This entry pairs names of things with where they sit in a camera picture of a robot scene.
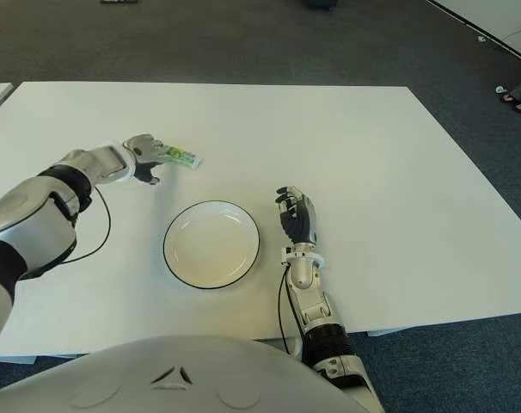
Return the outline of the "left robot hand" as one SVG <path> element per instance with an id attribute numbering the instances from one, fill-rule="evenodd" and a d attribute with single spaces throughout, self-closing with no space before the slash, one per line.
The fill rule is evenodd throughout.
<path id="1" fill-rule="evenodd" d="M 152 170 L 166 161 L 164 143 L 145 133 L 127 139 L 123 147 L 134 159 L 133 176 L 141 182 L 157 185 L 159 179 L 152 175 Z"/>

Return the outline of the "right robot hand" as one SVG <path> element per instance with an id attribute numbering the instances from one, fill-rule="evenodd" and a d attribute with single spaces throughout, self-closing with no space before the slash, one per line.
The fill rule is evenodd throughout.
<path id="1" fill-rule="evenodd" d="M 311 199 L 294 186 L 276 190 L 280 224 L 293 244 L 316 245 L 316 210 Z"/>

